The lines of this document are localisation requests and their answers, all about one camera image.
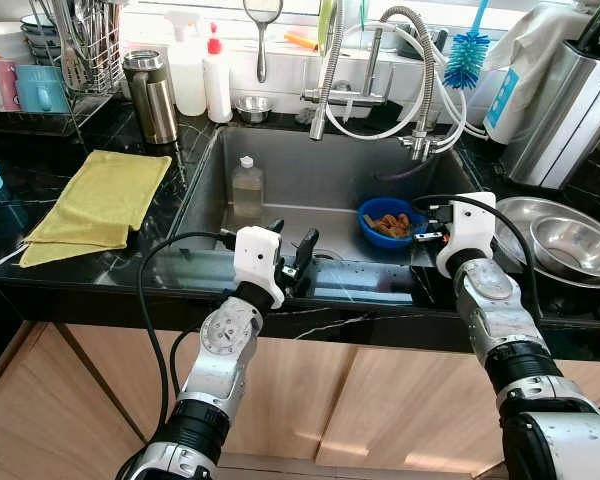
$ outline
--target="yellow dish cloth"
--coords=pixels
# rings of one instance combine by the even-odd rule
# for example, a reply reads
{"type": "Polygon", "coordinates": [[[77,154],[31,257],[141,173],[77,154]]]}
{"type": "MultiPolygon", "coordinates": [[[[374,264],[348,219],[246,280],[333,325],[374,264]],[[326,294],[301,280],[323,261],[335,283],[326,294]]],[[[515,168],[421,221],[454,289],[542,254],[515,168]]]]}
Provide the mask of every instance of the yellow dish cloth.
{"type": "Polygon", "coordinates": [[[139,230],[169,157],[94,150],[58,201],[25,238],[21,267],[127,246],[139,230]]]}

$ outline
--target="faucet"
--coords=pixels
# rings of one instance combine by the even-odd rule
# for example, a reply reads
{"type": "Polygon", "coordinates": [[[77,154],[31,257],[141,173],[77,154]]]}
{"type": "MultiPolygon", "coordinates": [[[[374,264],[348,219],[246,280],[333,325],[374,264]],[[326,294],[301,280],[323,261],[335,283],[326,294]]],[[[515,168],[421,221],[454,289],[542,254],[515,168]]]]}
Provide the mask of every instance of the faucet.
{"type": "MultiPolygon", "coordinates": [[[[424,84],[424,97],[422,105],[420,106],[420,112],[418,114],[418,120],[416,127],[413,129],[412,134],[408,138],[401,138],[402,145],[411,147],[411,157],[413,160],[425,161],[429,151],[430,141],[426,138],[426,124],[427,116],[429,115],[429,109],[431,108],[431,100],[433,96],[433,82],[434,82],[434,66],[435,59],[433,56],[433,47],[427,26],[415,11],[404,6],[395,6],[389,8],[380,17],[381,22],[386,22],[390,17],[394,15],[404,15],[414,25],[417,33],[418,40],[422,45],[423,49],[423,60],[425,69],[425,84],[424,84]]],[[[340,55],[340,47],[342,45],[342,39],[344,36],[344,1],[337,0],[334,2],[333,10],[331,11],[331,22],[334,23],[333,29],[329,31],[328,38],[328,49],[323,61],[322,68],[320,69],[320,77],[318,79],[318,88],[315,89],[303,89],[302,99],[309,100],[318,103],[316,109],[316,115],[311,122],[311,129],[309,131],[309,137],[313,140],[321,140],[322,134],[324,133],[325,127],[325,115],[327,103],[334,105],[353,105],[363,107],[373,107],[375,105],[383,105],[386,103],[389,90],[391,88],[391,82],[393,79],[393,70],[389,76],[389,81],[385,89],[384,95],[378,95],[371,92],[374,81],[374,72],[376,63],[378,60],[378,52],[380,51],[380,41],[382,39],[382,29],[378,28],[375,31],[373,38],[373,45],[371,47],[371,54],[369,55],[369,61],[367,63],[367,72],[364,79],[362,91],[344,91],[344,90],[331,90],[333,84],[333,77],[338,63],[338,56],[340,55]]]]}

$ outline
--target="dish soap bottle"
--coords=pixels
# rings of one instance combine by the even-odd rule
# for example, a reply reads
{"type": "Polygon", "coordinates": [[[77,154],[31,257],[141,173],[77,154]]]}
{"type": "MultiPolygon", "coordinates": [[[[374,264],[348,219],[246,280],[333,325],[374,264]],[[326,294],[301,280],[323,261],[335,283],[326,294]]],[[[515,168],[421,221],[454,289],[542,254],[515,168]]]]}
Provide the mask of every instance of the dish soap bottle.
{"type": "Polygon", "coordinates": [[[262,170],[253,166],[253,158],[240,159],[231,176],[233,211],[237,217],[258,218],[262,215],[264,177],[262,170]]]}
{"type": "Polygon", "coordinates": [[[207,115],[216,123],[231,120],[231,92],[229,90],[229,61],[222,54],[222,43],[216,38],[216,24],[211,24],[211,38],[207,43],[209,55],[203,60],[204,86],[207,93],[207,115]]]}
{"type": "Polygon", "coordinates": [[[176,34],[176,43],[167,52],[176,106],[183,115],[202,115],[207,109],[207,98],[202,74],[204,43],[198,29],[200,16],[171,10],[165,14],[165,18],[173,24],[176,34]],[[189,26],[195,27],[195,37],[187,35],[189,26]]]}

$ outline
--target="cabinet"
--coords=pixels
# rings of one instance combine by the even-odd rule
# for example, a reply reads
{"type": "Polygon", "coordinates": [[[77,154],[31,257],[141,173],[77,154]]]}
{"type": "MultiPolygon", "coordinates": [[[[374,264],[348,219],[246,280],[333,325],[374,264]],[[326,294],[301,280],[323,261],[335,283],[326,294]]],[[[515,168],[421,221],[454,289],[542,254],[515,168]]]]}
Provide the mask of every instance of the cabinet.
{"type": "Polygon", "coordinates": [[[0,480],[102,480],[141,445],[53,325],[37,324],[0,377],[0,480]]]}
{"type": "MultiPolygon", "coordinates": [[[[68,328],[150,436],[160,391],[144,330],[68,328]]],[[[176,336],[158,332],[165,355],[176,336]]],[[[181,382],[198,341],[191,334],[180,346],[181,382]]],[[[558,363],[600,405],[600,363],[558,363]]],[[[474,355],[259,338],[224,451],[476,475],[502,461],[500,437],[495,394],[474,355]]]]}
{"type": "MultiPolygon", "coordinates": [[[[69,325],[90,361],[145,437],[156,427],[160,382],[144,330],[69,325]]],[[[157,332],[163,354],[177,332],[157,332]]],[[[189,335],[178,349],[184,381],[198,354],[199,337],[189,335]]],[[[247,388],[224,451],[314,458],[356,347],[288,339],[259,338],[247,370],[247,388]]],[[[173,393],[170,393],[173,405],[173,393]]]]}
{"type": "MultiPolygon", "coordinates": [[[[600,363],[558,361],[600,405],[600,363]]],[[[320,465],[478,475],[502,461],[495,395],[473,355],[359,348],[320,465]]]]}

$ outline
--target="thermos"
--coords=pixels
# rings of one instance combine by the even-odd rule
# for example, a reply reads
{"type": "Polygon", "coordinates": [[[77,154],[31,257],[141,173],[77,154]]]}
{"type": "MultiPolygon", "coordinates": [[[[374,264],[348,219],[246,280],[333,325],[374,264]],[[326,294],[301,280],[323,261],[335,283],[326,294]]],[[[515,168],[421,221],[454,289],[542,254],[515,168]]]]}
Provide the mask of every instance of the thermos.
{"type": "Polygon", "coordinates": [[[167,67],[159,52],[136,50],[124,57],[124,74],[142,134],[148,143],[178,138],[178,122],[169,95],[167,67]]]}

